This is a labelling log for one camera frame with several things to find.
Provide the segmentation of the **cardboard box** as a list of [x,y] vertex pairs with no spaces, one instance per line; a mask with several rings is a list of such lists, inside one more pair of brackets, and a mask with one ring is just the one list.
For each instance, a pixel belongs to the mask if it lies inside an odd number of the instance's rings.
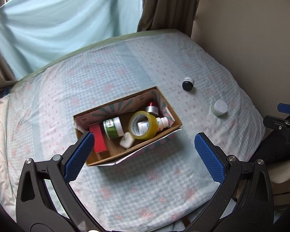
[[[135,139],[132,147],[129,149],[125,149],[119,145],[122,137],[116,139],[109,139],[107,137],[102,124],[104,120],[119,117],[124,133],[129,132],[128,125],[130,118],[138,111],[145,111],[145,107],[149,101],[155,101],[157,103],[159,107],[158,117],[166,117],[168,119],[168,128],[158,131],[149,140]],[[150,151],[172,139],[175,132],[182,126],[171,104],[156,86],[78,113],[74,115],[73,119],[77,137],[89,131],[90,125],[99,123],[107,147],[107,151],[100,154],[96,154],[93,148],[86,160],[87,166],[116,165],[146,151]]]

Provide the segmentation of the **dark brown curtain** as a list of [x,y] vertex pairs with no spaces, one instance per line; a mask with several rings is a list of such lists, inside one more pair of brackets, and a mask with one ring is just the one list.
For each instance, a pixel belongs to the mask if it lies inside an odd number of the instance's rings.
[[200,0],[142,0],[137,31],[176,29],[188,36]]

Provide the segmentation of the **green label white jar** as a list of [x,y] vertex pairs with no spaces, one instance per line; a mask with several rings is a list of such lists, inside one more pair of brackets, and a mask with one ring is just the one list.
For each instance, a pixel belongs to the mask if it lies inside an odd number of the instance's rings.
[[104,120],[102,124],[104,131],[109,139],[116,139],[124,135],[119,117]]

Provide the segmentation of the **red lid silver jar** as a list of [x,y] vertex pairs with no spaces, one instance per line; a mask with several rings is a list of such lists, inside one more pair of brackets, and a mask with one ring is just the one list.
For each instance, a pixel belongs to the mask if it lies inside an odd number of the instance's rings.
[[159,107],[155,101],[149,101],[145,107],[145,111],[155,117],[159,116]]

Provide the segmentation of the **floral checkered bed sheet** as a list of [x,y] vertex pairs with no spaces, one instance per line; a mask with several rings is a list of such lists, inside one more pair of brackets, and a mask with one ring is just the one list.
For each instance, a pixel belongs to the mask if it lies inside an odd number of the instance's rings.
[[175,30],[136,33],[82,48],[24,77],[0,99],[0,204],[16,218],[26,159],[62,154],[93,123],[118,117],[124,132],[149,102],[169,126],[144,150],[91,162],[70,183],[107,230],[181,231],[183,217],[218,188],[194,148],[203,132],[248,161],[264,137],[262,116],[231,73]]

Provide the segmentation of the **red rectangular box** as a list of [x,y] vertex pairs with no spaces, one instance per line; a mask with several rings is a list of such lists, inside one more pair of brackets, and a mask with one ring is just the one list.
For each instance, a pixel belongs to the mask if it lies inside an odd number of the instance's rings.
[[100,154],[107,151],[107,147],[106,147],[99,123],[90,125],[89,131],[94,135],[94,139],[95,139],[94,152],[96,154]]

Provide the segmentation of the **pale green white-lid jar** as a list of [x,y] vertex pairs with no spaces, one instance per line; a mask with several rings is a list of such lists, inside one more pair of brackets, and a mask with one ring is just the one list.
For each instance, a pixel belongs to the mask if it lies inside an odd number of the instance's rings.
[[228,111],[227,103],[224,100],[217,100],[212,106],[212,112],[216,117],[225,115]]

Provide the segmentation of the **white pill bottle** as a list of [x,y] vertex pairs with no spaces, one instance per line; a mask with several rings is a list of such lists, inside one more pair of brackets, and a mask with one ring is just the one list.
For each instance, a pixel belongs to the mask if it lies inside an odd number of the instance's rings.
[[[169,121],[166,117],[157,117],[156,123],[157,123],[157,131],[162,131],[163,129],[169,127]],[[151,126],[152,125],[149,124],[148,120],[144,120],[142,122],[137,123],[138,131],[142,135],[145,134],[149,130],[149,127]]]

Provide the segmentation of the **black lid small jar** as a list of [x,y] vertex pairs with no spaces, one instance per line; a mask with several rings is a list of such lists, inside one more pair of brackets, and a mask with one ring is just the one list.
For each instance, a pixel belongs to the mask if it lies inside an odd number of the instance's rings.
[[182,88],[185,91],[191,91],[194,87],[194,79],[191,77],[186,77],[184,78],[184,80],[182,81]]

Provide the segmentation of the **yellow packing tape roll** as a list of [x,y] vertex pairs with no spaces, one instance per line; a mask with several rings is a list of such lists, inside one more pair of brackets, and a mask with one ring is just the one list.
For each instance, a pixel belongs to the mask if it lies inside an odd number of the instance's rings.
[[130,118],[128,129],[135,139],[149,140],[158,132],[156,117],[145,111],[138,111]]

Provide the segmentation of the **light blue curtain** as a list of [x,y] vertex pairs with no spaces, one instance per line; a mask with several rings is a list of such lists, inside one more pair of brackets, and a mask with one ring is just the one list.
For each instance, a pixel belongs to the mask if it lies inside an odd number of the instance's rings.
[[0,54],[17,80],[90,44],[136,32],[142,0],[10,0]]

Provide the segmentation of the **white earbuds case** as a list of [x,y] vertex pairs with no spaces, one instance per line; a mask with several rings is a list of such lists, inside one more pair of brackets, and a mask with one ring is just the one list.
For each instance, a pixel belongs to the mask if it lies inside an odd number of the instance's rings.
[[119,141],[119,145],[125,149],[129,149],[132,147],[134,141],[135,138],[131,135],[131,133],[125,132],[121,140]]

